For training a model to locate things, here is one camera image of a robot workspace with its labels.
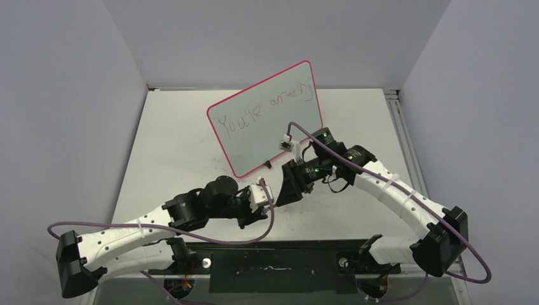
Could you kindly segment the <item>pink framed whiteboard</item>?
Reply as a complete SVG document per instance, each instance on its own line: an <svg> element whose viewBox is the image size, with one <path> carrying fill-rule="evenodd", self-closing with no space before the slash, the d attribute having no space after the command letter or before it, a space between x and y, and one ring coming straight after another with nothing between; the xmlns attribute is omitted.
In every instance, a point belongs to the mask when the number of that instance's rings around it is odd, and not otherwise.
<svg viewBox="0 0 539 305"><path fill-rule="evenodd" d="M235 177L283 152L291 121L312 133L323 126L311 63L299 62L211 105L206 115Z"/></svg>

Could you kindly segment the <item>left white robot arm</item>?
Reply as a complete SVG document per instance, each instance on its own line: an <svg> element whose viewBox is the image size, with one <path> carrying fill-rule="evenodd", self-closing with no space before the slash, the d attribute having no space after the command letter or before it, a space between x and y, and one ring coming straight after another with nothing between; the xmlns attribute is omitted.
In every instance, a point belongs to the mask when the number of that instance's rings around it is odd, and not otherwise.
<svg viewBox="0 0 539 305"><path fill-rule="evenodd" d="M263 178L239 189L223 175L126 223L102 225L94 233L65 232L57 237L55 256L62 297L81 296L103 281L139 271L183 273L194 252L182 236L219 243L194 233L210 219L236 219L240 228L263 219L274 222L273 199Z"/></svg>

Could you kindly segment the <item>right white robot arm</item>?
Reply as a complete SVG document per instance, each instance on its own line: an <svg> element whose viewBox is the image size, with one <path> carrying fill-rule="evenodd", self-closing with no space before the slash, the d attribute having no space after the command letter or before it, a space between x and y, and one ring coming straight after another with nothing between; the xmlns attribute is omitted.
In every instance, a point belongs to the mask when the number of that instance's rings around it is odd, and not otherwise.
<svg viewBox="0 0 539 305"><path fill-rule="evenodd" d="M459 207L447 209L403 183L373 153L362 146L347 148L328 128L313 134L310 145L315 158L305 161L301 145L285 134L279 148L294 154L282 165L283 182L276 205L302 200L316 181L343 179L345 186L361 189L384 204L413 231L400 238L373 236L361 248L360 265L375 272L384 264L417 264L431 276L441 277L466 249L467 215Z"/></svg>

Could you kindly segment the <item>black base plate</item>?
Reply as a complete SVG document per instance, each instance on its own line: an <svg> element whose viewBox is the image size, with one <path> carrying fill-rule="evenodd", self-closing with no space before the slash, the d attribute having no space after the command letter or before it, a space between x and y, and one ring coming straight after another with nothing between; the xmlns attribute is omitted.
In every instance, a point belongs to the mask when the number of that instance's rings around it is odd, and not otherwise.
<svg viewBox="0 0 539 305"><path fill-rule="evenodd" d="M151 275L207 279L210 293L355 292L356 282L379 287L404 264L378 264L366 241L262 241L250 245L189 242L192 253Z"/></svg>

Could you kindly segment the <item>aluminium right rail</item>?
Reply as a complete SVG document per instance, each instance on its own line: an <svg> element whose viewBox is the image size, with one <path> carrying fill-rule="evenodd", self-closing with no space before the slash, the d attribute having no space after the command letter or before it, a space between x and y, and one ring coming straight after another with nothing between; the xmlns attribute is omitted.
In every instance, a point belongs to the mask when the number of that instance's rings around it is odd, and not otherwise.
<svg viewBox="0 0 539 305"><path fill-rule="evenodd" d="M425 180L420 168L420 163L411 141L411 137L406 125L402 105L399 99L398 90L384 90L386 103L390 116L392 117L393 125L397 133L399 145L405 159L406 167L411 178L411 186L419 191L424 197L430 199Z"/></svg>

